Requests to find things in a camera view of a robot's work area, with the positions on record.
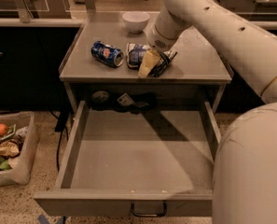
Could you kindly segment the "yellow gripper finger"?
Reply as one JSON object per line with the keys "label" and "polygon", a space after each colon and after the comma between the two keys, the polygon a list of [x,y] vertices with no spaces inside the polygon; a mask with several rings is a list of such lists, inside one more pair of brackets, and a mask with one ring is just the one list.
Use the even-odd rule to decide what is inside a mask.
{"label": "yellow gripper finger", "polygon": [[138,77],[145,78],[148,76],[150,71],[154,68],[156,63],[159,61],[159,52],[155,49],[150,49],[145,53],[142,63],[139,68]]}

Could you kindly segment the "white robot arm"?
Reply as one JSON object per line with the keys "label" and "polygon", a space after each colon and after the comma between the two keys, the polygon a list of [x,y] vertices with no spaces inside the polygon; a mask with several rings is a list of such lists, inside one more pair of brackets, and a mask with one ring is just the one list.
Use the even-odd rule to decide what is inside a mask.
{"label": "white robot arm", "polygon": [[263,103],[236,118],[219,143],[213,224],[277,224],[277,36],[215,0],[162,0],[148,43],[166,51],[190,26],[232,69],[232,97]]}

